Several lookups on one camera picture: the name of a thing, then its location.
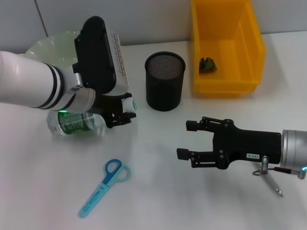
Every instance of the pen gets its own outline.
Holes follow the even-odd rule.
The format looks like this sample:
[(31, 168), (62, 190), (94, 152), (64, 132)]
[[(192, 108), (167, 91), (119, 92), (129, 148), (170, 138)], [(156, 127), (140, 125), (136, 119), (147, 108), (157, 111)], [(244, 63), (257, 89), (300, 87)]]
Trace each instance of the pen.
[[(253, 165), (257, 170), (261, 169), (261, 164), (253, 162)], [(261, 175), (261, 177), (265, 181), (265, 183), (272, 189), (272, 191), (274, 191), (274, 193), (276, 193), (280, 197), (283, 197), (283, 193), (280, 187), (269, 172), (267, 175)]]

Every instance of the scissors handle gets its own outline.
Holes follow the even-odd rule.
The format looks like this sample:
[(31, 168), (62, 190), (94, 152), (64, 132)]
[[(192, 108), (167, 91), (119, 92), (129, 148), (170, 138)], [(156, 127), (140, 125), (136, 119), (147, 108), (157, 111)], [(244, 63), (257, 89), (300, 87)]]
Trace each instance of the scissors handle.
[(95, 207), (95, 205), (100, 201), (100, 199), (107, 193), (109, 187), (104, 183), (101, 183), (95, 191), (92, 193), (90, 198), (86, 201), (84, 206), (81, 208), (79, 212), (79, 217), (84, 218), (90, 211)]
[[(118, 175), (121, 173), (121, 171), (125, 169), (127, 170), (127, 175), (125, 178), (119, 178)], [(107, 186), (110, 188), (112, 187), (116, 182), (124, 182), (126, 180), (128, 180), (131, 176), (131, 169), (126, 166), (126, 165), (122, 165), (117, 172), (114, 174), (114, 176), (111, 178), (111, 180), (109, 180), (109, 182), (107, 183)]]
[[(110, 163), (113, 163), (113, 162), (117, 162), (118, 163), (118, 166), (115, 168), (114, 171), (110, 172), (107, 168), (109, 166)], [(105, 170), (106, 170), (106, 177), (104, 178), (104, 180), (102, 181), (102, 183), (104, 184), (107, 184), (110, 179), (114, 176), (114, 174), (120, 169), (121, 167), (121, 161), (118, 160), (118, 159), (112, 159), (112, 160), (109, 160), (107, 163), (106, 163), (106, 166), (105, 166)]]

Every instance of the yellow storage box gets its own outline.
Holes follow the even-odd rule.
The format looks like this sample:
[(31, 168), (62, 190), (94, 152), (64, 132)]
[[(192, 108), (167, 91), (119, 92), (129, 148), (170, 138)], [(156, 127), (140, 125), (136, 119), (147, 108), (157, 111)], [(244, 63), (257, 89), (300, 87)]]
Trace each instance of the yellow storage box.
[[(261, 81), (265, 46), (249, 0), (192, 0), (193, 89), (203, 95), (252, 92)], [(199, 73), (201, 58), (217, 70)]]

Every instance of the white plate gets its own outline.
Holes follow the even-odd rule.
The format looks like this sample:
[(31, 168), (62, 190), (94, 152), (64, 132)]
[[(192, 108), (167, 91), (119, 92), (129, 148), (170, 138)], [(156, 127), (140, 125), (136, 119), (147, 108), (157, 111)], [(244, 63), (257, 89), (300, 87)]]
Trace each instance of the white plate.
[(57, 67), (67, 67), (78, 61), (74, 39), (79, 31), (65, 31), (36, 42), (24, 57)]

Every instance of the mesh cylinder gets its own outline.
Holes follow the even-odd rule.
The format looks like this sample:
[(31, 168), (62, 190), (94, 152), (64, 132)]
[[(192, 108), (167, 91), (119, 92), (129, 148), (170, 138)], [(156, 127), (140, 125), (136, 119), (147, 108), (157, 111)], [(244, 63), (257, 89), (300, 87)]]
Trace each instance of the mesh cylinder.
[(170, 111), (179, 105), (185, 69), (182, 57), (172, 52), (158, 52), (147, 58), (146, 100), (151, 108)]

